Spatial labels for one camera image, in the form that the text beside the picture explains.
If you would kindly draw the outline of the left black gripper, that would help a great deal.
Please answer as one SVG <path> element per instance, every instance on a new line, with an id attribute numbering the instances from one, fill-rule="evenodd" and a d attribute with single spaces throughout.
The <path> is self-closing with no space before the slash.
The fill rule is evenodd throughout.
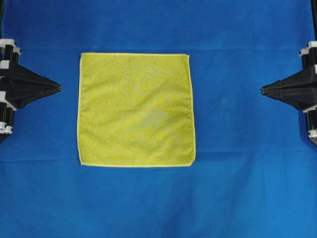
<path id="1" fill-rule="evenodd" d="M 0 133 L 12 134 L 17 109 L 29 103 L 61 92 L 61 85 L 18 64 L 21 49 L 13 39 L 0 40 Z M 13 83 L 44 85 L 13 90 Z"/>

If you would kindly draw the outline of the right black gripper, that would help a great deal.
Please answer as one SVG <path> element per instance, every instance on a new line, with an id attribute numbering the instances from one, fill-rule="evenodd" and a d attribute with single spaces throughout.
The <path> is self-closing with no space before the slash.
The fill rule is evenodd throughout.
<path id="1" fill-rule="evenodd" d="M 261 88 L 261 94 L 303 111 L 306 116 L 308 138 L 317 137 L 317 42 L 310 41 L 300 50 L 304 70 Z M 312 94 L 289 94 L 288 88 L 309 86 Z"/>

